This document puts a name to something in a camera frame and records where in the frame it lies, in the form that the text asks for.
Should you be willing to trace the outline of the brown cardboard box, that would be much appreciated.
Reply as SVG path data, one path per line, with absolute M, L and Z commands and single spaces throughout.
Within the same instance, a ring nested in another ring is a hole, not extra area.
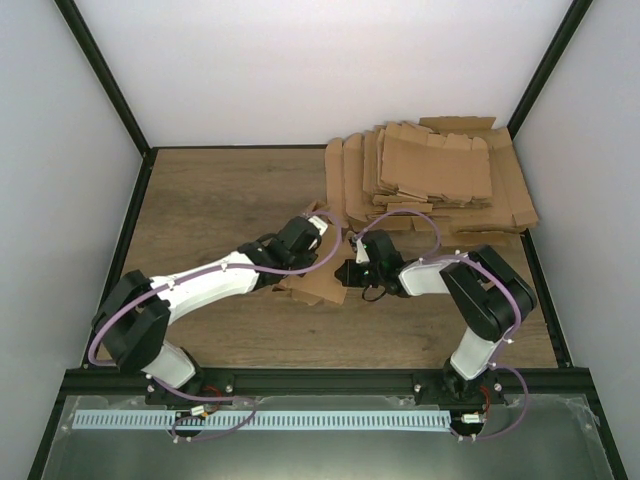
M 287 295 L 291 299 L 313 306 L 320 302 L 342 305 L 348 289 L 335 277 L 335 271 L 347 259 L 354 258 L 349 243 L 352 233 L 348 228 L 342 229 L 341 244 L 337 252 L 322 267 L 304 276 L 286 277 L 271 288 L 278 295 Z

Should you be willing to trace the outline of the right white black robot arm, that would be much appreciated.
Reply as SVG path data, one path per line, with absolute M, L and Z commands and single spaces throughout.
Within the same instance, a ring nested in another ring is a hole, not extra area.
M 466 330 L 443 367 L 443 389 L 458 403 L 481 389 L 481 376 L 495 363 L 536 308 L 532 287 L 489 245 L 463 253 L 406 260 L 384 231 L 370 231 L 351 242 L 356 257 L 334 272 L 349 288 L 400 298 L 449 295 Z

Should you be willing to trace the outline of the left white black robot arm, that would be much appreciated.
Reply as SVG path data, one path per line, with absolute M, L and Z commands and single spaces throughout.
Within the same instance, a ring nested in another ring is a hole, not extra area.
M 103 347 L 120 372 L 142 372 L 168 386 L 181 403 L 196 402 L 204 392 L 201 368 L 185 349 L 166 339 L 168 327 L 219 300 L 271 287 L 291 272 L 306 274 L 327 229 L 318 216 L 296 216 L 279 232 L 207 265 L 168 276 L 127 273 L 92 321 L 91 362 L 100 363 L 96 354 Z

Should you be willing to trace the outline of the stack of flat cardboard blanks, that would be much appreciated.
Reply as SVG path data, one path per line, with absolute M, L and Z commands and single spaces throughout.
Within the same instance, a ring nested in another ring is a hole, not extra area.
M 327 205 L 358 232 L 438 230 L 446 246 L 502 243 L 539 217 L 505 127 L 492 117 L 389 121 L 325 147 Z

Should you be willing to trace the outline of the clear plastic sheet cover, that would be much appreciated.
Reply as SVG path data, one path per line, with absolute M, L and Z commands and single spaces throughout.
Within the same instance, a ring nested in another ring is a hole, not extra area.
M 75 430 L 78 410 L 172 411 L 140 397 L 67 399 L 36 479 L 610 479 L 583 396 L 511 395 L 485 434 L 450 431 Z M 400 397 L 271 397 L 219 411 L 442 411 Z

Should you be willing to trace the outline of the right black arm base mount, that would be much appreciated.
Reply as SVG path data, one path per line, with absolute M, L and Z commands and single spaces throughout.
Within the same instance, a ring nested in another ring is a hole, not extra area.
M 411 375 L 416 403 L 438 405 L 441 409 L 480 408 L 486 398 L 491 405 L 502 404 L 503 394 L 494 389 L 497 382 L 497 375 L 488 371 L 474 380 L 463 380 L 457 373 L 437 369 Z

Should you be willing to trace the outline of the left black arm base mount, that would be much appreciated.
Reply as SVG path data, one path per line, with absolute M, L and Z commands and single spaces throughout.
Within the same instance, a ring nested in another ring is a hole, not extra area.
M 193 392 L 183 391 L 155 378 L 148 380 L 146 393 L 146 402 L 149 405 L 163 405 L 182 409 L 188 409 L 196 405 L 230 405 L 236 400 L 236 396 L 225 395 L 219 390 L 196 388 Z

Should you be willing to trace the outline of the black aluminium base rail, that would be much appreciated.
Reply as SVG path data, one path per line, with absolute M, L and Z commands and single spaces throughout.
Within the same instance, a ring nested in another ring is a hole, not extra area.
M 301 369 L 205 368 L 205 386 L 243 397 L 302 395 L 414 395 L 411 375 L 429 369 Z M 502 394 L 523 391 L 517 375 L 494 371 Z M 74 369 L 65 373 L 62 395 L 145 395 L 148 380 L 142 374 L 123 374 L 114 368 Z

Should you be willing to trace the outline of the black frame post left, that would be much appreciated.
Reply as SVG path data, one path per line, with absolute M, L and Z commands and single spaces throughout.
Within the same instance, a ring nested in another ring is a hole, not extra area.
M 151 147 L 79 7 L 73 0 L 54 0 L 54 4 L 88 61 L 111 105 L 114 107 L 134 146 L 140 156 L 145 158 L 151 151 Z

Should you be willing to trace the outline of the black frame post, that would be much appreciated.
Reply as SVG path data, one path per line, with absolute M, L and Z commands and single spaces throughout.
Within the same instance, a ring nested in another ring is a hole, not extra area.
M 570 3 L 507 123 L 507 129 L 512 139 L 518 135 L 592 3 L 592 0 L 573 0 Z
M 79 7 L 73 0 L 54 0 L 54 4 L 88 61 L 111 105 L 114 107 L 134 146 L 140 156 L 145 158 L 151 151 L 151 147 Z

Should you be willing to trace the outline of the black frame post right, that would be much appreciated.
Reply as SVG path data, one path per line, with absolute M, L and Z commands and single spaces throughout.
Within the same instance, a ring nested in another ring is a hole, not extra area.
M 573 0 L 570 3 L 507 123 L 507 129 L 512 139 L 518 135 L 592 3 L 592 0 Z

